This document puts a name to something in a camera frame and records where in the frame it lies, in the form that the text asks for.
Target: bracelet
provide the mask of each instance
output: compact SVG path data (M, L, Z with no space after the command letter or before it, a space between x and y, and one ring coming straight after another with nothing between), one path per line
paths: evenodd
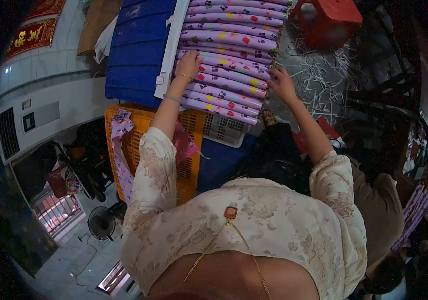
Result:
M179 99L179 98L177 98L177 97L174 97L174 96L171 96L171 95L168 95L168 94L163 94L162 95L162 97L164 97L164 98L169 98L169 99L171 99L171 100L174 100L174 101L176 101L176 102L179 102L179 104L182 104L182 99Z
M193 81L194 81L194 79L193 79L192 77L190 77L189 75L179 74L179 75L176 75L176 77L177 77L177 76L186 76L186 77L189 77L189 78L190 78L190 81L191 81L191 82L193 82Z

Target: red banner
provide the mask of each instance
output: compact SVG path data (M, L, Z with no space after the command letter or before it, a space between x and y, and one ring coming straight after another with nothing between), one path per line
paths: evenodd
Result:
M42 20L21 27L6 53L6 59L24 51L42 46L50 46L57 18Z
M40 0L26 20L47 15L58 15L61 13L64 3L66 3L66 0Z

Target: gold necklace chain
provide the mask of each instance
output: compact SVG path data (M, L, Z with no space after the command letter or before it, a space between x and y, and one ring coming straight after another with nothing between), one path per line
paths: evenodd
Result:
M189 277L189 275L191 275L191 273L194 271L194 269L197 267L197 264L199 263L199 261L204 257L204 255L206 254L207 251L209 251L209 249L211 248L212 244L214 243L214 241L216 240L216 238L219 236L219 234L221 233L222 229L224 229L225 226L230 226L232 225L232 227L234 227L235 231L237 231L237 233L241 236L242 240L244 241L244 243L247 246L247 249L249 249L250 255L252 256L254 262L256 263L256 267L257 267L257 272L259 273L260 276L260 280L262 281L262 286L264 286L264 291L266 292L267 298L269 300L272 300L271 298L271 293L269 292L269 288L267 287L267 283L264 280L264 275L262 274L262 272L260 271L259 265L257 264L256 261L256 257L252 254L252 251L249 248L249 245L247 245L246 239L242 236L242 233L239 231L239 229L237 229L237 226L234 225L233 223L230 222L229 219L227 219L227 222L222 226L221 230L219 230L219 232L216 234L216 236L212 239L212 241L209 243L209 245L207 246L207 248L204 250L204 252L199 256L199 258L197 259L197 261L194 263L194 265L192 266L192 268L190 269L189 273L187 273L186 278L184 279L184 282L187 280L187 278Z

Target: foot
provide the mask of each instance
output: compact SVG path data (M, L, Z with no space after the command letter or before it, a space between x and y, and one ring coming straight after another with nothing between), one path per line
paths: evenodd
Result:
M264 121L264 126L268 127L277 123L274 114L272 111L265 109L262 111L262 121Z

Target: cream lace blouse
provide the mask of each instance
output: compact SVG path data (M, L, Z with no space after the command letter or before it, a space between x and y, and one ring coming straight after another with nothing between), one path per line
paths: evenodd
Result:
M354 205L351 163L334 151L314 167L312 198L268 179L239 178L176 207L175 147L151 127L140 141L132 203L123 226L121 263L147 295L157 278L184 255L202 253L222 227L227 206L256 256L298 263L320 299L343 299L367 266L366 228ZM249 254L226 226L208 253Z

